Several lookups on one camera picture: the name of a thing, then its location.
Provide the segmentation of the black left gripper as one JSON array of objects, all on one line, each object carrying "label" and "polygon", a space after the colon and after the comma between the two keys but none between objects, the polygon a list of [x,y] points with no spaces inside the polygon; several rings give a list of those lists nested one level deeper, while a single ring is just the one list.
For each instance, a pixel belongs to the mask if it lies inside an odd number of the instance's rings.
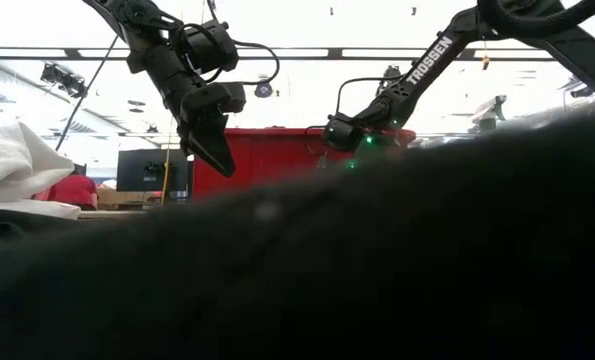
[{"label": "black left gripper", "polygon": [[180,114],[182,150],[200,158],[225,177],[235,172],[225,127],[230,113],[240,113],[246,104],[244,85],[240,82],[211,83],[184,95]]}]

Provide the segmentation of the red plastic laundry bin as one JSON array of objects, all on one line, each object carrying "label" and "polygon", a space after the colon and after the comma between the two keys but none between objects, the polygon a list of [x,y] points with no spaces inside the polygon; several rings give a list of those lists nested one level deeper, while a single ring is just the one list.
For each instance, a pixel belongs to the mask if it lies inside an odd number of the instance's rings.
[{"label": "red plastic laundry bin", "polygon": [[317,127],[227,128],[224,133],[235,172],[225,177],[196,158],[191,191],[195,201],[341,165],[352,156],[327,146]]}]

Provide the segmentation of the black garment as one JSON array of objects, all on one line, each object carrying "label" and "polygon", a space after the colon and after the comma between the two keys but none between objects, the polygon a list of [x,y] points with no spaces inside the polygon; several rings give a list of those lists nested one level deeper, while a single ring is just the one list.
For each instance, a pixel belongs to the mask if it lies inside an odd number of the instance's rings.
[{"label": "black garment", "polygon": [[0,360],[595,360],[595,112],[0,239]]}]

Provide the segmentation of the yellow pole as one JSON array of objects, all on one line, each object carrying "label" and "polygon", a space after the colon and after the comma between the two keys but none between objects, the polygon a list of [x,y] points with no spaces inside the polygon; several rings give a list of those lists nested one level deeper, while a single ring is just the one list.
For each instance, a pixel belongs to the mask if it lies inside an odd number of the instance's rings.
[{"label": "yellow pole", "polygon": [[172,140],[172,131],[174,130],[174,117],[171,115],[169,126],[168,126],[168,135],[167,135],[167,142],[166,142],[166,153],[165,153],[165,161],[164,161],[164,176],[163,176],[163,183],[162,183],[162,190],[161,190],[161,197],[160,197],[160,205],[163,208],[166,205],[166,198],[167,198],[167,190],[168,190],[168,180],[169,180],[169,173],[170,173],[170,143]]}]

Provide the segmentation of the black monitor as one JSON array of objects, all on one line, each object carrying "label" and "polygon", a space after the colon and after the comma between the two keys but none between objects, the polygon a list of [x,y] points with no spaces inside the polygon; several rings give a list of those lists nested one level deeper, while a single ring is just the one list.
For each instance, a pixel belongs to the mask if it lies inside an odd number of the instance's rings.
[{"label": "black monitor", "polygon": [[[116,190],[119,192],[161,191],[166,151],[139,149],[118,154]],[[188,161],[181,150],[170,151],[168,191],[186,191]]]}]

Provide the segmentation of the cardboard box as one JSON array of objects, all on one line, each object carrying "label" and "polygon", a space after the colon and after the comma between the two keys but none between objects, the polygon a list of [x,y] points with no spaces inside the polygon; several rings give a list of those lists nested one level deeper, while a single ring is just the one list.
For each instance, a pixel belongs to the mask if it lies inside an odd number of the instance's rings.
[{"label": "cardboard box", "polygon": [[146,196],[144,192],[118,192],[107,187],[98,188],[97,195],[98,208],[106,210],[143,205]]}]

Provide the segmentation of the black beam with lights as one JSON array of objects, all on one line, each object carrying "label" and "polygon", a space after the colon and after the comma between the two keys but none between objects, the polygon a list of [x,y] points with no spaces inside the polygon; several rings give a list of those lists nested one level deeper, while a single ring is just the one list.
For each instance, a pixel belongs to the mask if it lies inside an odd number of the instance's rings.
[{"label": "black beam with lights", "polygon": [[[97,61],[106,56],[106,48],[0,47],[0,60]],[[124,60],[130,50],[113,48],[109,59]],[[280,60],[288,61],[408,61],[420,58],[424,48],[276,48]],[[459,61],[477,61],[488,57],[494,61],[549,62],[554,58],[545,50],[534,48],[468,47]]]}]

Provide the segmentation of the person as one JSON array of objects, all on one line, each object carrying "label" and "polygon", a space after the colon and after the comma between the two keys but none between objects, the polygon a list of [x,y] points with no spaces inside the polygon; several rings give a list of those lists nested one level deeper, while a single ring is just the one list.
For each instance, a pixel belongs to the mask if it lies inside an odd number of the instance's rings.
[{"label": "person", "polygon": [[63,178],[50,188],[35,194],[33,199],[75,205],[85,211],[98,209],[95,182],[80,174],[71,174]]}]

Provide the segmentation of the black ceiling spotlight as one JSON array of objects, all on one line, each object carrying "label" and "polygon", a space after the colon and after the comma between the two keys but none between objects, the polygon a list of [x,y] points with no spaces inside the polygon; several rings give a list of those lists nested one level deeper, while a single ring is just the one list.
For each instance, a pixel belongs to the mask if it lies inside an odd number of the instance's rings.
[{"label": "black ceiling spotlight", "polygon": [[87,93],[84,77],[56,63],[45,63],[40,80],[65,91],[72,98],[81,98]]}]

